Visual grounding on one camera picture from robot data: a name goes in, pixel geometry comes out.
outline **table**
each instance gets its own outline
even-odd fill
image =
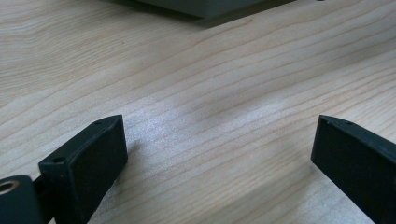
[[[310,161],[318,115],[396,142],[396,2],[297,0],[229,22],[127,1],[0,3],[0,178],[122,114],[91,223],[372,223]]]

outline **wooden table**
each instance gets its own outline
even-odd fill
[[[218,26],[117,1],[0,3],[0,178],[122,114],[92,223],[371,223],[310,161],[319,114],[396,142],[396,1],[298,0]]]

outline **black object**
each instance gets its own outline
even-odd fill
[[[260,2],[279,2],[279,0],[138,0],[158,7],[191,14],[197,17],[214,17],[226,12],[248,7]]]
[[[396,223],[396,145],[320,116],[312,162],[375,223]]]
[[[35,182],[0,180],[0,223],[87,223],[127,160],[122,116],[97,120],[41,161]]]

